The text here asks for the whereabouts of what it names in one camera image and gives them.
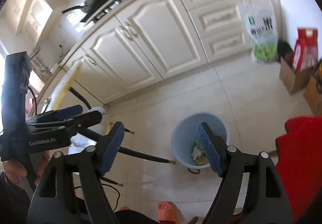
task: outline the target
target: brown box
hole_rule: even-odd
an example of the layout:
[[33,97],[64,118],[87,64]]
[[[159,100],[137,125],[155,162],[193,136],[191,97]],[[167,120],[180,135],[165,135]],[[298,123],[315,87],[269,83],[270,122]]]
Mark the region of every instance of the brown box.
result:
[[295,72],[292,68],[294,53],[288,53],[285,58],[281,58],[280,79],[284,83],[289,94],[304,89],[311,78],[314,67]]
[[322,94],[317,91],[317,80],[312,76],[304,92],[304,98],[314,115],[322,115]]

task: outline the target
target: silver bolt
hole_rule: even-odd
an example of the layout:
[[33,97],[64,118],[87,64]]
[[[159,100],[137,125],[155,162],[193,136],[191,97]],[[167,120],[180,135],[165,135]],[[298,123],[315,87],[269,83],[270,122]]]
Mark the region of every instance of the silver bolt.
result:
[[236,152],[236,147],[234,147],[234,146],[228,146],[228,151],[230,151],[230,152]]
[[262,152],[260,155],[265,159],[268,158],[268,153],[266,153],[266,152]]
[[61,155],[62,155],[62,152],[61,151],[57,151],[57,152],[54,153],[53,157],[54,158],[59,158]]
[[87,151],[87,152],[93,152],[95,149],[96,149],[96,148],[95,148],[95,146],[88,146],[88,147],[86,148],[86,151]]

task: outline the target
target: trash can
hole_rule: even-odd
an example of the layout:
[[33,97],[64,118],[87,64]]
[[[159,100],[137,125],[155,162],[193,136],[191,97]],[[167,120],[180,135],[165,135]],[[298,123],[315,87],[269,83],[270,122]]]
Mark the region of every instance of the trash can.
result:
[[217,116],[210,113],[198,113],[184,119],[174,130],[171,139],[171,150],[178,162],[188,168],[193,174],[199,174],[200,169],[209,167],[209,164],[197,165],[192,159],[191,152],[198,138],[200,123],[206,122],[213,133],[221,136],[229,145],[230,134],[227,125]]

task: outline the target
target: red bag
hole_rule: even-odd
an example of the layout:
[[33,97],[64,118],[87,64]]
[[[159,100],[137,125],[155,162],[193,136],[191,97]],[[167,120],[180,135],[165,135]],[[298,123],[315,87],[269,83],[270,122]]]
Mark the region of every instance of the red bag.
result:
[[318,57],[318,29],[298,28],[293,68],[301,71],[315,66]]

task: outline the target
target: white plastic bag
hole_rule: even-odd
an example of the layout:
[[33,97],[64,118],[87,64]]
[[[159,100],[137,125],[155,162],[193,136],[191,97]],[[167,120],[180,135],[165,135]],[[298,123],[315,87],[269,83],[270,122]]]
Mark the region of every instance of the white plastic bag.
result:
[[275,61],[278,58],[278,32],[271,1],[246,2],[240,5],[240,11],[251,38],[253,61]]

